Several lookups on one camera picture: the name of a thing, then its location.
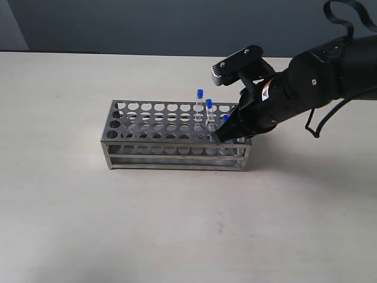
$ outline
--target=test tube rack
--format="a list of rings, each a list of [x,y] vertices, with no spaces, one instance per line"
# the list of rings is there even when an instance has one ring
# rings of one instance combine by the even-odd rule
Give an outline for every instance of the test tube rack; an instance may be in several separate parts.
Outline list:
[[[216,127],[234,103],[213,103]],[[215,144],[205,105],[113,100],[101,137],[109,169],[245,171],[251,140]]]

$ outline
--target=sticker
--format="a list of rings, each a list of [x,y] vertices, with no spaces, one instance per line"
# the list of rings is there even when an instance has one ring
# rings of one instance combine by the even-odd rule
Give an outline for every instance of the sticker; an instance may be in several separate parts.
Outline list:
[[[265,101],[266,99],[268,99],[270,96],[269,96],[269,88],[270,88],[270,83],[271,83],[272,80],[270,80],[268,83],[266,83],[263,87],[263,90],[262,90],[262,101]]]

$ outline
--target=table surface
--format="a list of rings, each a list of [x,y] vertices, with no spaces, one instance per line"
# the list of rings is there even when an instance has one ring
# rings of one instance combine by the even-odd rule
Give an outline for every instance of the table surface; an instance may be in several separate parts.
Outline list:
[[[235,102],[218,60],[0,54],[0,282],[377,281],[376,102],[256,137],[248,172],[108,170],[111,100]]]

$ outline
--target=blue cap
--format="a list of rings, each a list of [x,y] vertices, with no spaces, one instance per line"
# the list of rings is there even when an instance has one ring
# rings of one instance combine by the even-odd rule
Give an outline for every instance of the blue cap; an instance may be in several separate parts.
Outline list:
[[[198,90],[198,98],[199,99],[203,98],[203,90]]]
[[[212,99],[207,99],[206,105],[207,105],[207,108],[212,108]]]

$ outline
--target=black robotic arm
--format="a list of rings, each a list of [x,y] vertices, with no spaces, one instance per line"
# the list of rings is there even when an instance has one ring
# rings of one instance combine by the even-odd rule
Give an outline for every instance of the black robotic arm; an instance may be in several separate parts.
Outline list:
[[[230,85],[238,80],[245,85],[238,106],[212,134],[216,142],[266,133],[308,110],[311,112],[305,128],[318,138],[324,124],[347,102],[377,100],[377,36],[354,38],[353,25],[332,14],[331,2],[352,6],[364,26],[377,32],[362,4],[354,0],[330,0],[323,7],[325,15],[331,22],[344,25],[347,34],[295,56],[283,72],[276,73],[263,60],[263,50],[256,45],[213,66],[216,85]],[[340,98],[343,100],[318,128],[311,129],[314,110]]]

